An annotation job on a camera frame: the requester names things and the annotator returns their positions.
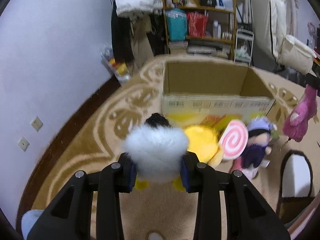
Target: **carpet pattern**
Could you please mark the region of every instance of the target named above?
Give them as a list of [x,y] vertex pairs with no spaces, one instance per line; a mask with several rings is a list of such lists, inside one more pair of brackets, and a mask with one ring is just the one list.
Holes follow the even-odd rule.
[[[87,121],[76,135],[63,155],[51,169],[40,191],[37,193],[32,209],[44,209],[57,192],[78,170],[87,173],[101,171],[105,166],[116,162],[122,153],[122,141],[130,130],[143,123],[152,113],[161,113],[161,93],[164,65],[167,61],[219,61],[201,56],[160,56],[147,62],[140,74],[133,77],[124,87],[119,88]],[[281,129],[284,119],[296,106],[304,89],[280,76],[255,69],[277,98],[269,118]],[[320,184],[320,125],[315,117],[309,122],[309,130],[301,143],[290,141],[284,149],[278,147],[286,141],[281,136],[273,147],[270,165],[259,171],[253,184],[265,197],[271,207],[285,213],[280,189],[281,165],[290,149],[304,152],[311,164],[311,194],[319,192]],[[221,163],[217,170],[228,172],[232,162]],[[222,239],[226,239],[226,215],[224,198],[222,205]],[[172,184],[151,184],[147,189],[133,190],[120,195],[122,222],[125,239],[186,240],[193,238],[196,219],[197,194],[176,191]],[[97,193],[94,193],[92,206],[91,236],[95,239]]]

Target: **shelving unit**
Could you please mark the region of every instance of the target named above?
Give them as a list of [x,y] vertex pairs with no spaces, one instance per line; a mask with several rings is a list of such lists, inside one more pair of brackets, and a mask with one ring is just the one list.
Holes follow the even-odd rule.
[[[168,33],[168,27],[167,27],[167,19],[166,19],[166,10],[171,10],[173,9],[172,7],[167,7],[165,0],[163,1],[163,11],[164,11],[164,27],[165,27],[165,32],[166,32],[166,43],[167,43],[167,48],[168,52],[170,51],[169,49],[169,33]],[[202,41],[215,41],[215,42],[221,42],[225,44],[230,44],[231,45],[231,52],[230,52],[230,58],[233,59],[234,57],[234,50],[235,50],[235,44],[236,44],[236,26],[237,26],[237,21],[236,21],[236,0],[233,0],[233,11],[228,11],[225,9],[221,8],[215,8],[215,7],[209,7],[209,6],[197,6],[197,7],[191,7],[191,6],[177,6],[176,8],[179,8],[181,10],[207,10],[207,11],[215,11],[219,13],[226,13],[229,14],[229,25],[231,26],[232,30],[232,39],[231,40],[226,40],[226,39],[217,39],[213,37],[195,37],[195,36],[186,36],[186,40],[202,40]]]

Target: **red bag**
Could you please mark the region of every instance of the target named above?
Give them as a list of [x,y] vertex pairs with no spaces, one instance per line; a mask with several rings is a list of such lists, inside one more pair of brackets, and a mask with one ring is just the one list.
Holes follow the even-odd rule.
[[190,36],[204,37],[208,16],[198,12],[188,12],[188,32]]

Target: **swirl lollipop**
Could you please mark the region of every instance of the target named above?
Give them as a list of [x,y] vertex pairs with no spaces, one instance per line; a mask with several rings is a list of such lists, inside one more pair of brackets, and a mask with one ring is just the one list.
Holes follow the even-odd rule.
[[223,160],[234,160],[243,152],[248,142],[248,130],[240,120],[232,120],[223,132],[219,143],[224,148]]

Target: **cardboard box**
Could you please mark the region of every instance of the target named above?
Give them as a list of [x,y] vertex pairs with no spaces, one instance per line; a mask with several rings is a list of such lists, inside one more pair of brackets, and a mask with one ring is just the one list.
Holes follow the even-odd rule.
[[204,124],[223,130],[232,119],[249,122],[266,115],[275,99],[260,77],[244,64],[168,61],[163,115],[176,127]]

